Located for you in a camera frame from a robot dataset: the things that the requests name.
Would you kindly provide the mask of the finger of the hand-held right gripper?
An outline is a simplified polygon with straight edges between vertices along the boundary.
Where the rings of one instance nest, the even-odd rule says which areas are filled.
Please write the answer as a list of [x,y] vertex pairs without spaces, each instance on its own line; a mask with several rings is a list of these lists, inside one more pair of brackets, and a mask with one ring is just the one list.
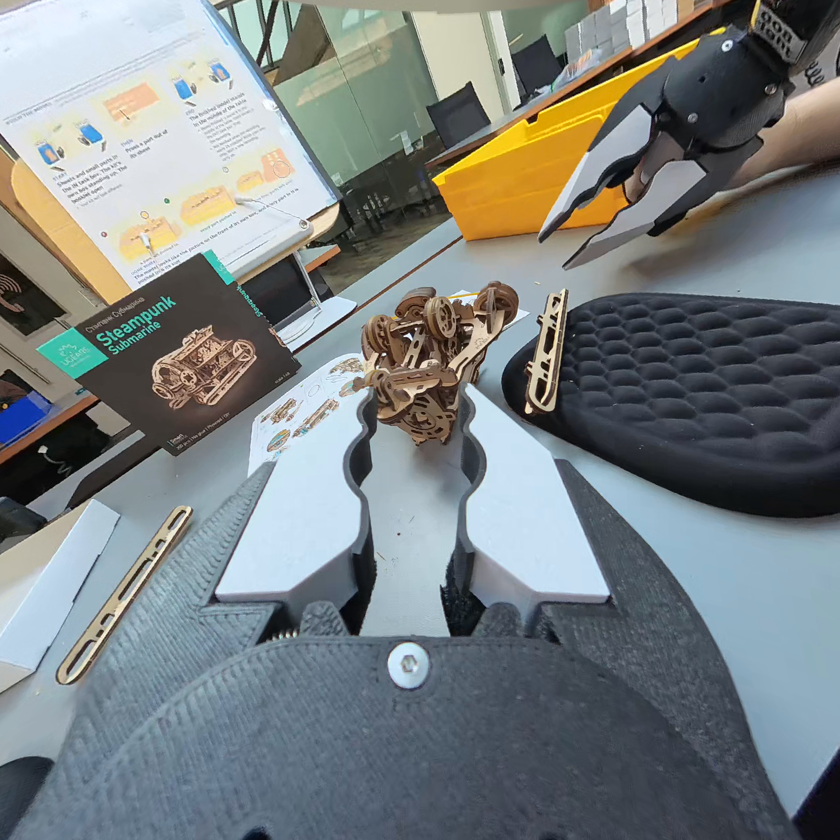
[[594,200],[615,176],[633,170],[649,145],[663,89],[661,81],[639,81],[618,100],[549,210],[539,242]]
[[695,161],[670,161],[648,182],[641,197],[620,211],[602,231],[591,236],[564,264],[572,270],[599,259],[637,237],[648,234],[661,217],[701,183],[708,172]]

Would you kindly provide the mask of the illustrated assembly booklet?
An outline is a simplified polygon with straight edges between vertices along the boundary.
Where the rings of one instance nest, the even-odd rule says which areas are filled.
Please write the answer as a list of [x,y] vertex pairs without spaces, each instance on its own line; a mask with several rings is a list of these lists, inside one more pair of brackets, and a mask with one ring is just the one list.
[[[469,301],[475,295],[465,292],[450,298]],[[511,323],[523,317],[524,311],[519,309]],[[354,379],[363,373],[362,350],[342,355],[323,365],[268,406],[252,425],[248,471],[252,472],[263,463],[278,459],[296,441],[335,414],[348,397],[370,388],[356,390],[354,387]]]

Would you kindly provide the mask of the white cardboard box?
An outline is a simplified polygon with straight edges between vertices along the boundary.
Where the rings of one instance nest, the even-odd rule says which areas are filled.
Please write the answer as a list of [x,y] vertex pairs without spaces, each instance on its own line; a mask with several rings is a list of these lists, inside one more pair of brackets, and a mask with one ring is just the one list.
[[1,556],[1,691],[36,672],[121,516],[98,500]]

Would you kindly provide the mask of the thin slotted wooden strip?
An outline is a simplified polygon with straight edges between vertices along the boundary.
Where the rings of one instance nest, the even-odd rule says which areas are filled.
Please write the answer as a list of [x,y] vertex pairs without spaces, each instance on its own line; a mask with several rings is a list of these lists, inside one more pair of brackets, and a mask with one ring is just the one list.
[[162,522],[59,665],[56,671],[59,685],[75,684],[89,671],[151,576],[184,537],[192,518],[192,507],[178,506]]

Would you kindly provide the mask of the stack of white boxes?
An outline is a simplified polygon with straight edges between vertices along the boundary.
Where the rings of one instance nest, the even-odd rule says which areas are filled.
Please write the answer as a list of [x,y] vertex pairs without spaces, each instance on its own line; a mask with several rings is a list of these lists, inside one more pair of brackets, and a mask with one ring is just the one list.
[[613,1],[593,9],[565,32],[565,54],[572,62],[589,50],[602,57],[627,48],[639,48],[679,21],[682,12],[692,12],[694,2]]

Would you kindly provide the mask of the black office chair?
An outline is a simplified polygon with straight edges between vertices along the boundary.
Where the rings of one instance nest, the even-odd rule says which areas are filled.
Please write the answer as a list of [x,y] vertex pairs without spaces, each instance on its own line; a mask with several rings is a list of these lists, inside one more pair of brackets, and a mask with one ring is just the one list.
[[490,126],[490,119],[472,81],[445,98],[427,105],[426,111],[447,151]]
[[511,61],[521,83],[522,102],[550,88],[563,69],[546,35],[511,54]]

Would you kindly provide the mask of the blue plastic bin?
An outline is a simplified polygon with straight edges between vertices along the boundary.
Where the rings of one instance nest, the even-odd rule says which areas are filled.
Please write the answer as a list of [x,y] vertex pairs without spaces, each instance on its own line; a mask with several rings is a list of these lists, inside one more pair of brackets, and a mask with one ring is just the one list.
[[40,425],[50,414],[53,404],[37,391],[21,391],[10,383],[1,396],[1,446],[16,442]]

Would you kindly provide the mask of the wooden submarine model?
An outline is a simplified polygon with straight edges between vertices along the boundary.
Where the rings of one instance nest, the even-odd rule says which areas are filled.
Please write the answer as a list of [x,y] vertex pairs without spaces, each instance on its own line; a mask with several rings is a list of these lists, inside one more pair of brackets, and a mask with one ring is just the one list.
[[489,346],[518,310],[517,292],[496,280],[469,301],[433,287],[410,290],[393,316],[373,316],[362,328],[364,373],[353,385],[374,390],[380,423],[401,428],[415,445],[445,445],[460,386],[477,382]]

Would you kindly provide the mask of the large black honeycomb cushion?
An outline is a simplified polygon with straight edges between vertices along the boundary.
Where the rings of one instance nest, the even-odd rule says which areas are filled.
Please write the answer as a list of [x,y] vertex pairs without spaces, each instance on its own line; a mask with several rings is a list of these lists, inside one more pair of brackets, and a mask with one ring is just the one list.
[[839,307],[639,291],[568,313],[552,413],[526,422],[657,486],[767,518],[839,510]]

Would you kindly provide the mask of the black model kit box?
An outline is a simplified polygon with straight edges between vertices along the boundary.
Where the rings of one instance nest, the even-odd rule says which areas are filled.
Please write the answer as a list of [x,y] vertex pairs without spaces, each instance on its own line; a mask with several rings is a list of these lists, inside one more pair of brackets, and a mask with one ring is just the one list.
[[300,370],[212,250],[37,351],[173,456]]

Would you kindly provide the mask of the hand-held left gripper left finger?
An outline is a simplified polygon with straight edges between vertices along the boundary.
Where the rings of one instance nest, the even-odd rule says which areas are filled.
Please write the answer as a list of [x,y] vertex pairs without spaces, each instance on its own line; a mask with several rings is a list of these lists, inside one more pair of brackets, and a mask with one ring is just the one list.
[[269,465],[217,583],[220,602],[367,604],[375,582],[369,502],[375,397],[347,398]]

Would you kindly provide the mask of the large printed instruction sheet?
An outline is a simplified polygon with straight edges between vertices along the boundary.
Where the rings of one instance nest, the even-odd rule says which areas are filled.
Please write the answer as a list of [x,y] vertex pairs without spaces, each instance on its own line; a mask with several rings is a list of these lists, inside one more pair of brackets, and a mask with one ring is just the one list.
[[236,279],[339,203],[210,2],[28,2],[1,18],[2,137],[105,261],[111,301],[211,249]]

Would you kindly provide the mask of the oblong slotted wooden part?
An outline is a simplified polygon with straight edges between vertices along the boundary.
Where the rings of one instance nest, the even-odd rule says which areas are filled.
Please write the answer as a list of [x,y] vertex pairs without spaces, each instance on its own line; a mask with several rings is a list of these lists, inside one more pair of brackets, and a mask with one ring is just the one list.
[[537,317],[539,336],[532,360],[526,366],[526,415],[551,413],[556,407],[560,393],[568,302],[568,289],[553,292],[548,295],[543,312]]

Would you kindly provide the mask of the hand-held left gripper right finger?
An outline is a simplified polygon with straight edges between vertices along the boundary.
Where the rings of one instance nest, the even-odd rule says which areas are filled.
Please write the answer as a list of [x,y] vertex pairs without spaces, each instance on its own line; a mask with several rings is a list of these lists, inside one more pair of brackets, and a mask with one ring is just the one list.
[[461,389],[455,586],[481,604],[603,604],[610,589],[558,462],[473,385]]

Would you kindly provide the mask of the yellow plastic bin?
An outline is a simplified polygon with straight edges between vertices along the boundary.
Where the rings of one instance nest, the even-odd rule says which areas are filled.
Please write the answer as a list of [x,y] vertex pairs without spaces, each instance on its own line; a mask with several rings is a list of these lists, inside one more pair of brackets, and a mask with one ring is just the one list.
[[617,100],[695,39],[521,120],[433,181],[465,240],[537,234]]

